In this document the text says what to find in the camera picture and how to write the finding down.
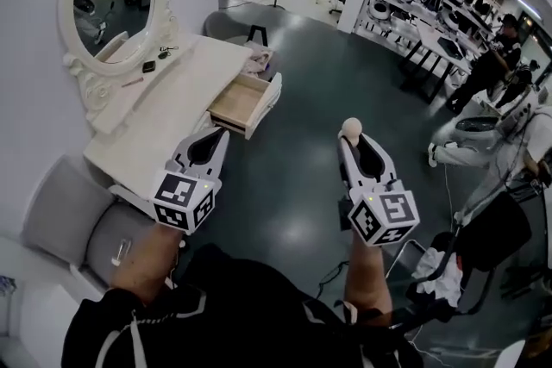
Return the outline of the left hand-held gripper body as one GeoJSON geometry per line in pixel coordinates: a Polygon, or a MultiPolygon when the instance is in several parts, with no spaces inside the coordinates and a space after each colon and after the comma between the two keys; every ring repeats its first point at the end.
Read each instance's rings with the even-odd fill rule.
{"type": "Polygon", "coordinates": [[[149,201],[154,219],[166,227],[192,235],[216,207],[219,178],[160,170],[156,173],[149,201]]]}

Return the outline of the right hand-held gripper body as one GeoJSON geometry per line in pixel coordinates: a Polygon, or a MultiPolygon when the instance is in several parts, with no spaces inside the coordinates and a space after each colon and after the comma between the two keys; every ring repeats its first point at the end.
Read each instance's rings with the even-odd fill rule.
{"type": "Polygon", "coordinates": [[[338,210],[341,230],[353,229],[368,247],[397,244],[420,223],[413,192],[399,179],[352,188],[338,210]]]}

